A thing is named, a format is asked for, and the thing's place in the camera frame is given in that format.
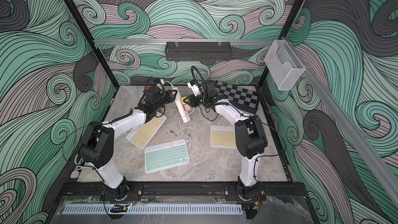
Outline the yellow charger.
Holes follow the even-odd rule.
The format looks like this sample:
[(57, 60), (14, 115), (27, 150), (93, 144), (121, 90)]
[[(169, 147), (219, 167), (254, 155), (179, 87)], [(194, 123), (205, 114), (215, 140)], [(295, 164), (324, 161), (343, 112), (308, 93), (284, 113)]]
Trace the yellow charger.
[(181, 99), (182, 102), (183, 102), (183, 105), (187, 104), (187, 105), (191, 106), (191, 101), (190, 101), (190, 99), (191, 99), (190, 96), (187, 96), (187, 97), (184, 97), (183, 99)]

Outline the white power strip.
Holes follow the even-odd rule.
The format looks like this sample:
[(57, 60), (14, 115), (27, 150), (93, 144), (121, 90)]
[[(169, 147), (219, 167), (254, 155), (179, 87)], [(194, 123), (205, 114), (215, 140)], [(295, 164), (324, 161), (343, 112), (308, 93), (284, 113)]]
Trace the white power strip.
[(181, 101), (181, 95), (179, 93), (179, 90), (178, 90), (177, 87), (173, 87), (172, 90), (176, 90), (177, 91), (176, 97), (175, 97), (175, 103), (176, 103), (177, 109), (178, 109), (178, 111), (180, 113), (180, 116), (182, 118), (182, 121), (184, 123), (187, 123), (187, 122), (190, 121), (190, 117), (189, 117), (188, 112), (183, 107), (183, 104), (182, 104), (182, 101)]

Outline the green wireless keyboard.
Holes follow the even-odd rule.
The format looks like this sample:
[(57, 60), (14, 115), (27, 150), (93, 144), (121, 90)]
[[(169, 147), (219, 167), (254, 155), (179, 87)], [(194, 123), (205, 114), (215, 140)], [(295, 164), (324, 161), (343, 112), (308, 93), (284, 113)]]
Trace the green wireless keyboard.
[(148, 146), (144, 149), (145, 173), (175, 168), (190, 162), (186, 140)]

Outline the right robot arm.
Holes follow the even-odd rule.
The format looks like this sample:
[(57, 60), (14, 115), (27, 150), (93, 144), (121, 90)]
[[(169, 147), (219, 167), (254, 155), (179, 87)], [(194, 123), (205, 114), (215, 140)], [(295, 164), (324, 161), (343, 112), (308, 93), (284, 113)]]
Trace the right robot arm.
[(188, 83), (188, 87), (193, 94), (187, 96), (183, 102), (193, 108), (201, 105), (206, 109), (210, 108), (234, 125), (235, 144), (242, 156), (237, 188), (242, 198), (250, 198), (256, 192), (256, 163), (268, 145), (261, 119), (257, 115), (245, 115), (218, 94), (212, 80), (198, 83), (193, 79)]

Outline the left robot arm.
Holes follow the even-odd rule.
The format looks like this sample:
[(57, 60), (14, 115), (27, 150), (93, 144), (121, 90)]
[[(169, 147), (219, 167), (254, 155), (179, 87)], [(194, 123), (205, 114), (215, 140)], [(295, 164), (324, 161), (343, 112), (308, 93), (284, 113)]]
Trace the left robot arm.
[(78, 155), (95, 169), (103, 184), (117, 195), (118, 199), (124, 198), (129, 188), (125, 177), (113, 161), (115, 138), (152, 120), (160, 109), (176, 100), (177, 93), (176, 89), (147, 87), (138, 106), (128, 114), (108, 123), (92, 122), (80, 139), (77, 146)]

